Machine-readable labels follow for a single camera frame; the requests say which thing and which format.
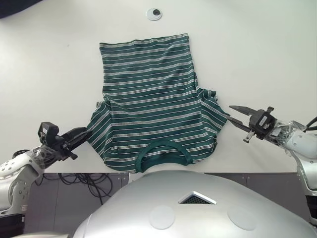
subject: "silver metal panel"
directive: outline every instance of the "silver metal panel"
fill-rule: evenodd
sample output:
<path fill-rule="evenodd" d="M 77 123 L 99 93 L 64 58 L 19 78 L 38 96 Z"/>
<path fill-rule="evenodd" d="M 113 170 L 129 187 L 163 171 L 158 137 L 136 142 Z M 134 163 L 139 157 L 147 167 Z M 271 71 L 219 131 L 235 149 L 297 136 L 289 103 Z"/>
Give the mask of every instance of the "silver metal panel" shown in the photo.
<path fill-rule="evenodd" d="M 111 195 L 121 188 L 121 176 L 110 176 L 113 182 Z M 98 186 L 109 190 L 110 182 L 106 179 Z M 59 182 L 58 199 L 55 212 L 54 231 L 73 235 L 78 226 L 100 207 L 100 201 L 82 183 L 65 185 Z"/>
<path fill-rule="evenodd" d="M 53 231 L 58 181 L 43 180 L 31 186 L 24 233 Z"/>
<path fill-rule="evenodd" d="M 206 175 L 215 175 L 225 179 L 237 182 L 245 187 L 247 187 L 246 174 L 219 174 L 219 173 L 205 173 Z"/>
<path fill-rule="evenodd" d="M 248 188 L 309 221 L 309 209 L 296 174 L 249 174 Z"/>
<path fill-rule="evenodd" d="M 178 203 L 193 190 L 217 204 Z M 155 229 L 149 221 L 160 206 L 170 207 L 175 215 L 165 230 Z M 317 237 L 309 223 L 258 193 L 228 179 L 190 171 L 155 172 L 126 185 L 81 225 L 75 238 L 82 238 L 82 232 L 85 238 Z"/>

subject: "fabric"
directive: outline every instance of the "fabric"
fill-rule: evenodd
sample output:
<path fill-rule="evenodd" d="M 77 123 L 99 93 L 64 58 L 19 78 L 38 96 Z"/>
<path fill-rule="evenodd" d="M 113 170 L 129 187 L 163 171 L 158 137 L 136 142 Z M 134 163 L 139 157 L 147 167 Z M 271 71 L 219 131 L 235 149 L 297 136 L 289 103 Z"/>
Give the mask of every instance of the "fabric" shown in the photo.
<path fill-rule="evenodd" d="M 198 87 L 187 34 L 100 43 L 104 101 L 89 143 L 112 169 L 143 172 L 209 156 L 226 122 L 215 91 Z"/>
<path fill-rule="evenodd" d="M 0 18 L 21 12 L 41 0 L 0 0 Z"/>

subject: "white table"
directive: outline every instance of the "white table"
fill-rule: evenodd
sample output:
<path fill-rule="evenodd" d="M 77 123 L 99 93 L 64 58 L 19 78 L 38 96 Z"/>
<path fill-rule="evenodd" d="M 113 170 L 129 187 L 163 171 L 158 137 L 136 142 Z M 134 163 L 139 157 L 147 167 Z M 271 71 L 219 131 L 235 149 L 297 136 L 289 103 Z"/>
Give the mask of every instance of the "white table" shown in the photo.
<path fill-rule="evenodd" d="M 163 17 L 151 22 L 149 8 Z M 39 145 L 50 121 L 64 133 L 86 126 L 102 100 L 99 42 L 189 33 L 202 88 L 229 105 L 275 107 L 278 119 L 309 122 L 317 114 L 316 2 L 313 0 L 44 0 L 0 20 L 0 162 Z M 242 141 L 228 123 L 199 172 L 293 172 L 295 161 L 268 142 Z M 113 172 L 85 143 L 79 158 L 47 172 Z M 169 165 L 159 169 L 172 168 Z"/>

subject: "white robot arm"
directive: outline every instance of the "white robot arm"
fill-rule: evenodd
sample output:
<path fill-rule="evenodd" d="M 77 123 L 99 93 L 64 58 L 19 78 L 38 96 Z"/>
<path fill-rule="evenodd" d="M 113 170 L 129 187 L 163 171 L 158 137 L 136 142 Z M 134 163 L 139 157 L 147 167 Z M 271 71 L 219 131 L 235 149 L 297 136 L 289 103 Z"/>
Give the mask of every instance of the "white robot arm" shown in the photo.
<path fill-rule="evenodd" d="M 56 161 L 76 159 L 71 151 L 84 143 L 90 132 L 78 127 L 59 136 L 56 125 L 43 122 L 38 135 L 40 147 L 17 151 L 13 159 L 0 165 L 0 237 L 23 233 L 31 184 Z"/>
<path fill-rule="evenodd" d="M 236 127 L 248 132 L 244 139 L 249 143 L 253 135 L 267 140 L 283 149 L 294 157 L 297 163 L 297 174 L 301 181 L 307 205 L 311 216 L 310 223 L 317 226 L 317 134 L 306 131 L 317 130 L 317 126 L 310 127 L 317 122 L 317 117 L 304 126 L 296 121 L 283 122 L 274 118 L 270 112 L 253 110 L 247 107 L 230 106 L 240 113 L 251 116 L 249 127 L 239 120 L 228 117 L 228 120 Z"/>

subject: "black cable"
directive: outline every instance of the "black cable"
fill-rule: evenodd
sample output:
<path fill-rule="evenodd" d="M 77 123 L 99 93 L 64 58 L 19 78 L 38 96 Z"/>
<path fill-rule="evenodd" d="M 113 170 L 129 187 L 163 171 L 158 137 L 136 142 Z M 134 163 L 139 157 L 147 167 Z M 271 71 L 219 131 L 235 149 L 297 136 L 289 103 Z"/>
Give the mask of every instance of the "black cable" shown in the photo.
<path fill-rule="evenodd" d="M 44 179 L 44 174 L 42 176 L 42 179 L 40 181 L 40 183 L 36 182 L 36 180 L 34 181 L 34 183 L 37 185 L 37 186 L 40 186 L 42 183 L 43 183 L 43 179 Z"/>
<path fill-rule="evenodd" d="M 43 179 L 47 180 L 61 180 L 62 183 L 65 185 L 71 185 L 75 183 L 82 183 L 87 185 L 89 192 L 96 198 L 99 199 L 100 204 L 103 205 L 103 200 L 102 198 L 104 197 L 111 197 L 110 193 L 112 192 L 113 189 L 113 181 L 109 177 L 108 174 L 83 174 L 83 173 L 78 173 L 78 174 L 57 174 L 57 178 L 48 178 L 45 174 L 43 174 L 42 181 L 39 183 L 39 185 L 42 184 Z M 109 180 L 110 182 L 110 189 L 109 192 L 106 192 L 104 189 L 102 189 L 98 184 L 102 183 L 106 179 Z"/>
<path fill-rule="evenodd" d="M 95 184 L 95 182 L 91 179 L 90 175 L 86 175 L 86 177 L 87 177 L 87 181 L 91 181 L 91 182 L 93 183 L 93 185 L 94 185 L 94 187 L 96 188 L 96 191 L 97 191 L 97 193 L 98 193 L 98 197 L 99 197 L 100 204 L 103 205 L 104 203 L 103 203 L 103 199 L 102 199 L 102 197 L 101 197 L 99 188 L 97 187 L 97 185 Z"/>
<path fill-rule="evenodd" d="M 44 177 L 46 180 L 49 180 L 49 181 L 59 180 L 59 178 L 48 178 L 48 177 L 45 176 L 45 174 L 43 174 L 43 177 Z"/>
<path fill-rule="evenodd" d="M 13 153 L 12 158 L 14 159 L 14 158 L 17 157 L 18 155 L 21 155 L 21 154 L 23 154 L 23 153 L 25 153 L 25 152 L 27 152 L 27 151 L 29 151 L 29 150 L 18 150 L 18 151 L 16 151 L 16 152 Z"/>
<path fill-rule="evenodd" d="M 304 130 L 304 132 L 308 131 L 308 130 L 317 130 L 317 126 L 311 126 L 312 124 L 314 124 L 315 122 L 317 122 L 317 117 L 315 117 L 314 119 L 312 119 L 307 125 L 306 125 L 306 129 Z"/>

